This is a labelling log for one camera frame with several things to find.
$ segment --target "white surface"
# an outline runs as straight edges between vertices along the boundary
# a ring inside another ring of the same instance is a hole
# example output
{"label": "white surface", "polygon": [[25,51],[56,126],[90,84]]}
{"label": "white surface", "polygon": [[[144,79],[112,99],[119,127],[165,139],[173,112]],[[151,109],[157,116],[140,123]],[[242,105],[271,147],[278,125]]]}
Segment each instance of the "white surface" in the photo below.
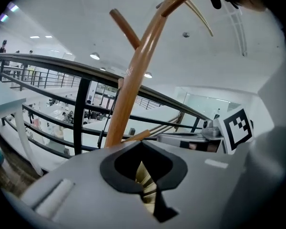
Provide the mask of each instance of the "white surface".
{"label": "white surface", "polygon": [[274,128],[275,125],[272,118],[263,100],[259,96],[252,96],[251,106],[247,112],[253,121],[253,133],[255,137],[271,131]]}
{"label": "white surface", "polygon": [[21,145],[23,147],[23,150],[30,161],[31,165],[33,166],[36,173],[40,176],[43,175],[43,171],[41,170],[41,167],[39,165],[38,160],[36,159],[36,156],[33,154],[32,149],[30,147],[28,137],[25,133],[25,126],[23,122],[23,116],[22,116],[22,109],[18,108],[15,114],[15,122],[16,122],[16,128],[18,131],[19,139],[21,142]]}
{"label": "white surface", "polygon": [[51,219],[62,205],[74,183],[68,179],[64,179],[60,184],[52,191],[47,198],[36,208],[35,212],[41,216]]}
{"label": "white surface", "polygon": [[286,126],[286,58],[258,92],[275,126]]}
{"label": "white surface", "polygon": [[21,108],[25,102],[25,97],[18,97],[14,91],[0,82],[0,118],[13,113],[17,108]]}
{"label": "white surface", "polygon": [[[2,125],[0,121],[0,135],[4,140],[23,158],[28,159],[21,145],[18,133],[10,127],[9,124],[5,126]],[[62,163],[66,162],[67,159],[59,157],[57,155],[51,154],[40,147],[29,142],[33,154],[36,156],[39,165],[42,169],[46,171],[52,171],[60,166]]]}
{"label": "white surface", "polygon": [[211,165],[211,166],[215,166],[215,167],[219,167],[219,168],[223,168],[223,169],[226,169],[228,167],[228,165],[229,165],[227,163],[219,162],[219,161],[212,160],[212,159],[209,159],[209,158],[205,160],[205,163],[207,165]]}

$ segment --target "wooden pole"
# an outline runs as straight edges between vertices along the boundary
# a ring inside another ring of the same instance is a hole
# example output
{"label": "wooden pole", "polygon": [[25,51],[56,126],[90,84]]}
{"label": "wooden pole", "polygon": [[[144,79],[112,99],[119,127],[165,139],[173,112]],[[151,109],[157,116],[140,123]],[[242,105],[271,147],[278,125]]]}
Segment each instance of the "wooden pole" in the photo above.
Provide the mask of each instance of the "wooden pole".
{"label": "wooden pole", "polygon": [[151,133],[149,132],[149,130],[145,130],[145,131],[138,133],[137,135],[127,138],[126,140],[122,141],[122,143],[130,142],[130,141],[141,141],[150,135]]}
{"label": "wooden pole", "polygon": [[114,108],[105,147],[111,147],[121,142],[144,74],[167,20],[167,17],[162,17],[161,14],[173,1],[174,0],[164,0],[148,25],[141,39],[140,46],[135,50]]}
{"label": "wooden pole", "polygon": [[137,47],[140,46],[140,40],[133,31],[133,29],[131,28],[131,26],[128,24],[126,19],[120,14],[120,12],[117,9],[111,10],[109,14],[118,24],[120,29],[124,32],[125,36],[129,40],[130,44],[136,50]]}

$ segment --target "white wall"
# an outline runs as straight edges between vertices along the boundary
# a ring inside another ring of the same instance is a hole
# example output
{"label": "white wall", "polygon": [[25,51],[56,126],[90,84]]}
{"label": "white wall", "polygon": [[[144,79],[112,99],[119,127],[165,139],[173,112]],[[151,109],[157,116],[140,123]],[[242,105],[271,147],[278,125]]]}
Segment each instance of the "white wall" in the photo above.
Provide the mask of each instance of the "white wall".
{"label": "white wall", "polygon": [[6,53],[14,53],[18,50],[20,53],[29,53],[29,51],[33,49],[32,44],[25,42],[18,36],[14,35],[12,32],[0,26],[0,47],[3,40],[7,40],[5,45]]}
{"label": "white wall", "polygon": [[253,121],[255,137],[273,129],[274,123],[272,118],[259,96],[252,96],[251,106],[246,112]]}
{"label": "white wall", "polygon": [[251,98],[256,94],[242,92],[232,89],[221,89],[211,87],[182,87],[190,94],[211,97],[215,99],[221,99],[230,101],[232,103],[241,104],[246,110],[251,106]]}
{"label": "white wall", "polygon": [[286,126],[286,58],[258,91],[275,126]]}
{"label": "white wall", "polygon": [[87,94],[87,100],[89,100],[89,96],[91,96],[91,103],[95,95],[96,86],[97,86],[97,82],[91,81],[90,88]]}

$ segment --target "floor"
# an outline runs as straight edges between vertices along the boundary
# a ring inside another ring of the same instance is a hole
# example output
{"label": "floor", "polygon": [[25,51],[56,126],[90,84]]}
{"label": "floor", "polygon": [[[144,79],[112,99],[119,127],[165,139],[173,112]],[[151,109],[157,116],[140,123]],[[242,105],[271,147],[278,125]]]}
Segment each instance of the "floor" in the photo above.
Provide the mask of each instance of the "floor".
{"label": "floor", "polygon": [[0,147],[4,155],[4,162],[0,166],[0,187],[20,197],[40,176],[26,160],[12,150],[1,136]]}

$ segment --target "table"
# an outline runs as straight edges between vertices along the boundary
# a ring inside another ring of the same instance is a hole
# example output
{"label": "table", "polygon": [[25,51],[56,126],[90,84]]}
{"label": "table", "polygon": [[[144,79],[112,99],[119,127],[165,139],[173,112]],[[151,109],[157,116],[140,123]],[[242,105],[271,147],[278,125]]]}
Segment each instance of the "table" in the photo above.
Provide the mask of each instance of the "table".
{"label": "table", "polygon": [[14,114],[19,139],[28,157],[28,160],[32,164],[36,173],[42,176],[43,171],[31,150],[28,137],[25,132],[22,116],[22,103],[25,101],[26,98],[19,98],[13,90],[11,90],[4,83],[0,82],[0,119],[7,115]]}

